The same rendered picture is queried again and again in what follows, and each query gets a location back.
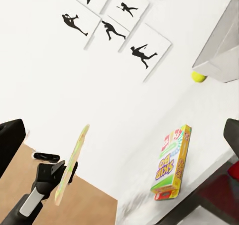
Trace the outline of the jigsaw puzzle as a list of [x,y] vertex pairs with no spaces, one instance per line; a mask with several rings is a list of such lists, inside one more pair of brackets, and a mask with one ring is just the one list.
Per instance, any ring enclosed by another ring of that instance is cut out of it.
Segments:
[[59,204],[60,204],[60,201],[63,197],[63,193],[64,193],[67,183],[70,182],[73,168],[74,168],[74,166],[78,160],[78,157],[80,155],[80,151],[82,149],[82,146],[83,146],[83,143],[85,140],[85,135],[87,134],[88,130],[89,130],[89,125],[86,125],[84,127],[84,129],[82,130],[82,132],[76,142],[75,148],[74,148],[72,155],[69,159],[68,165],[65,167],[65,171],[63,173],[62,179],[60,181],[60,184],[58,185],[58,189],[55,194],[55,204],[57,206],[59,206]]

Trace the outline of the board game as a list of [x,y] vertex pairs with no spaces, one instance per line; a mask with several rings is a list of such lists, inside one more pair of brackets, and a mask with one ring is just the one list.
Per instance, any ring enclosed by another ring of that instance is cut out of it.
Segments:
[[192,127],[184,125],[167,134],[150,190],[155,201],[179,194]]

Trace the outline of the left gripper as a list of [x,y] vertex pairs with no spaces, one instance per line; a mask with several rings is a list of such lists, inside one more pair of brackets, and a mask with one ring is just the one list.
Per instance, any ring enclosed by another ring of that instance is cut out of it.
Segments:
[[[42,189],[53,191],[53,189],[60,184],[63,173],[65,171],[64,167],[66,167],[64,160],[58,162],[56,165],[49,163],[40,163],[37,168],[37,175],[35,180],[39,182]],[[75,175],[77,167],[78,162],[76,162],[73,168],[71,177]]]

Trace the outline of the tennis ball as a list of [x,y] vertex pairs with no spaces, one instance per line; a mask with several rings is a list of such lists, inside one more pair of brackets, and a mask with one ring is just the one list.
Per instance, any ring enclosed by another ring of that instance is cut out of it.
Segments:
[[193,72],[192,73],[192,78],[195,82],[202,82],[206,79],[207,76],[202,75],[201,73],[198,72]]

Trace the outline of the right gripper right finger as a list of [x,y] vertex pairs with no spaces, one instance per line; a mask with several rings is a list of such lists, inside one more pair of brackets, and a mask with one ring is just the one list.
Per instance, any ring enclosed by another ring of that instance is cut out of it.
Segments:
[[239,158],[239,120],[228,118],[223,136]]

